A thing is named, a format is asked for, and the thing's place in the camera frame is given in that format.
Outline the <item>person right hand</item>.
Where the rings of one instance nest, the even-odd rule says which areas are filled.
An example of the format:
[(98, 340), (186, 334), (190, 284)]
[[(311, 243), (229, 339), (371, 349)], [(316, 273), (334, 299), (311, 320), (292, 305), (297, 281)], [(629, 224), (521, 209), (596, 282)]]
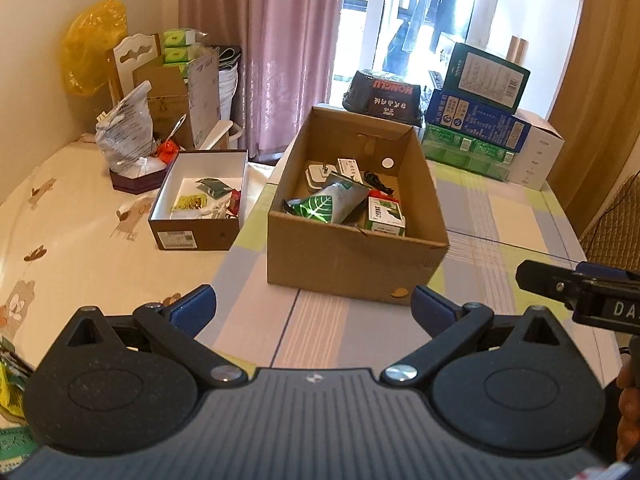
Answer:
[(622, 390), (618, 408), (620, 423), (617, 427), (616, 458), (623, 460), (639, 444), (640, 396), (634, 384), (630, 356), (623, 356), (623, 366), (616, 378), (616, 386)]

